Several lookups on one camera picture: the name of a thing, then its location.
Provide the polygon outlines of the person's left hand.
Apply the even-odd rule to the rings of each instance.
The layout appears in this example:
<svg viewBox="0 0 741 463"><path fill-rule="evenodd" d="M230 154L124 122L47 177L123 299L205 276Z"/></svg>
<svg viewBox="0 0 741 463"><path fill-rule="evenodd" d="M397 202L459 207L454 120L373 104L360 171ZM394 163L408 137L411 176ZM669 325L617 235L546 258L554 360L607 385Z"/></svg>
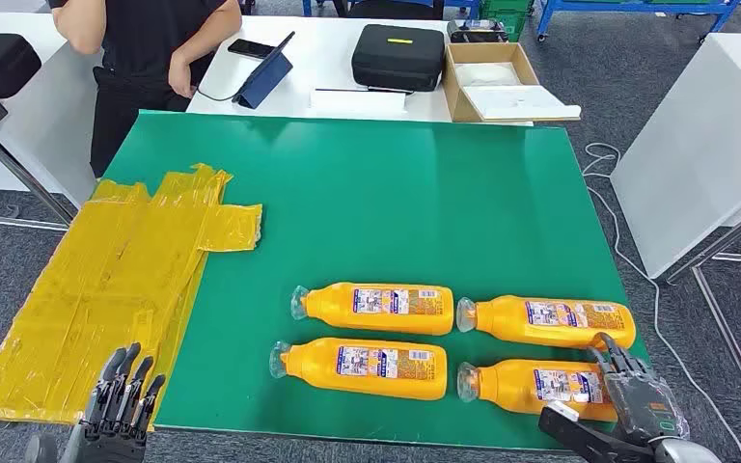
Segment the person's left hand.
<svg viewBox="0 0 741 463"><path fill-rule="evenodd" d="M191 83L191 63L194 58L182 48L175 50L171 56L168 83L171 89L185 98L191 98L195 92Z"/></svg>

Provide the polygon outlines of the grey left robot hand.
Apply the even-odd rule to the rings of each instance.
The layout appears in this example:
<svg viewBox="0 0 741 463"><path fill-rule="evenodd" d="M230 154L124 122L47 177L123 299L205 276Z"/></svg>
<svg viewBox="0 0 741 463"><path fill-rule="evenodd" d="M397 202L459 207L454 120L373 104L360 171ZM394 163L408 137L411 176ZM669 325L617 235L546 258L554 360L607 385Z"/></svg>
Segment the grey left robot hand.
<svg viewBox="0 0 741 463"><path fill-rule="evenodd" d="M73 427L63 462L141 462L144 460L148 429L164 374L147 377L154 363L143 358L132 364L141 344L132 343L114 351L102 368L82 418Z"/></svg>

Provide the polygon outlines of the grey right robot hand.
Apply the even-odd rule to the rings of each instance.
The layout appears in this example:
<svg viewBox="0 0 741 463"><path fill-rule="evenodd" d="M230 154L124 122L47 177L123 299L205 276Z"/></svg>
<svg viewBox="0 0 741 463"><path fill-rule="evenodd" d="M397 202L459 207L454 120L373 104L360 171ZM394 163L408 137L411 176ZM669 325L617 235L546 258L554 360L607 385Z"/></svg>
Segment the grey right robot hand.
<svg viewBox="0 0 741 463"><path fill-rule="evenodd" d="M600 368L625 441L643 446L690 437L689 424L672 389L653 368L605 332L594 336L590 352Z"/></svg>

